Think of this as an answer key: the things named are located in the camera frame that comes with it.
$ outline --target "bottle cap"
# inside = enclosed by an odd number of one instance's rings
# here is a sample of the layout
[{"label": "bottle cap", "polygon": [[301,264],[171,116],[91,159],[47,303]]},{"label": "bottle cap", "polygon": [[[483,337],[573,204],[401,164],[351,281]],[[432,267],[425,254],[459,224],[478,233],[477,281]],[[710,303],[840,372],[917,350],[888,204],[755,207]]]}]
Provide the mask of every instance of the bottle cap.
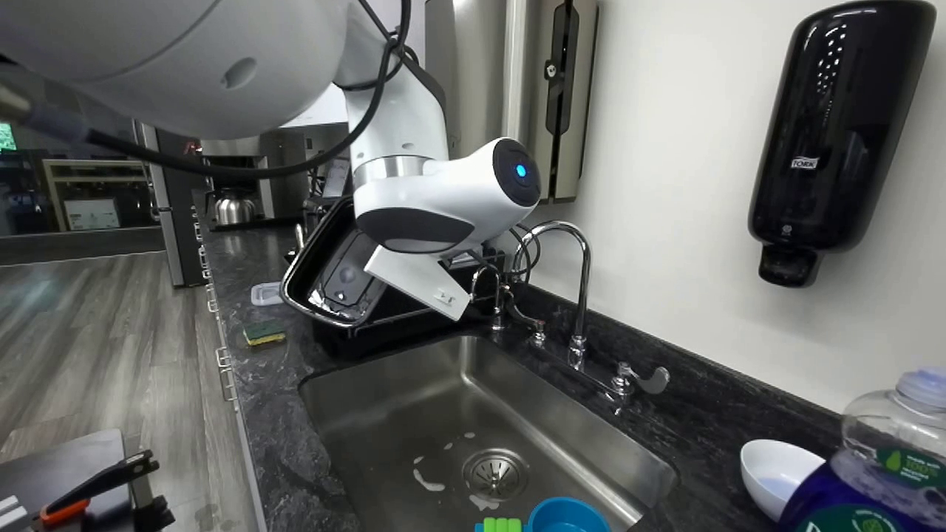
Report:
[{"label": "bottle cap", "polygon": [[905,372],[900,380],[895,391],[928,414],[946,414],[946,372],[944,371]]}]

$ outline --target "sink drain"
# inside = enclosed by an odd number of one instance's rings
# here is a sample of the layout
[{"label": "sink drain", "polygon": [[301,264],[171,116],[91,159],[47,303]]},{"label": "sink drain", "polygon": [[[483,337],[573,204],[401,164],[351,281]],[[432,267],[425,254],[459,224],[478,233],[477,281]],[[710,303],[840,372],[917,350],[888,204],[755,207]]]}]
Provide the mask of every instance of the sink drain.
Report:
[{"label": "sink drain", "polygon": [[483,450],[463,461],[463,482],[471,495],[486,495],[506,504],[526,487],[529,468],[511,450]]}]

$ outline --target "soap dispenser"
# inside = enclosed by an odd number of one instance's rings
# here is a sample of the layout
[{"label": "soap dispenser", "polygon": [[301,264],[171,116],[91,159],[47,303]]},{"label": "soap dispenser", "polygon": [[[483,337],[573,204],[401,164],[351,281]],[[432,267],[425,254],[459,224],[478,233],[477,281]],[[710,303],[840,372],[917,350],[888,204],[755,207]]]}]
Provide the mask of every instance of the soap dispenser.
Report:
[{"label": "soap dispenser", "polygon": [[867,0],[798,23],[749,217],[764,241],[766,281],[806,288],[818,251],[842,251],[863,238],[935,15],[922,0]]}]

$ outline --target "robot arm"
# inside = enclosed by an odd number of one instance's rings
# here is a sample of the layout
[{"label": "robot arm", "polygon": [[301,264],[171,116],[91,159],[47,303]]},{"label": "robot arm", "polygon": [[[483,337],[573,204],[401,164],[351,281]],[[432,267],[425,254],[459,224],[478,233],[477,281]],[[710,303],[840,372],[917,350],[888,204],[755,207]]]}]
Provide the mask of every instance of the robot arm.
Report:
[{"label": "robot arm", "polygon": [[[350,0],[2,0],[0,50],[146,125],[200,139],[288,125],[335,80],[378,77],[390,43]],[[537,171],[517,143],[497,139],[449,159],[432,93],[400,69],[376,90],[345,93],[356,218],[376,241],[370,273],[459,320],[471,297],[438,267],[477,249],[537,204]],[[0,90],[0,118],[84,137]]]}]

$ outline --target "window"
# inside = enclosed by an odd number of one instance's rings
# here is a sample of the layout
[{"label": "window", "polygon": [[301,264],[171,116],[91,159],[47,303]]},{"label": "window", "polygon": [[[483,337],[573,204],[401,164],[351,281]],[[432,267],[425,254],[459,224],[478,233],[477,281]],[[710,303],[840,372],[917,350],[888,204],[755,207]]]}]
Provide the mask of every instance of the window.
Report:
[{"label": "window", "polygon": [[13,127],[0,122],[0,152],[19,152],[19,143],[13,139]]}]

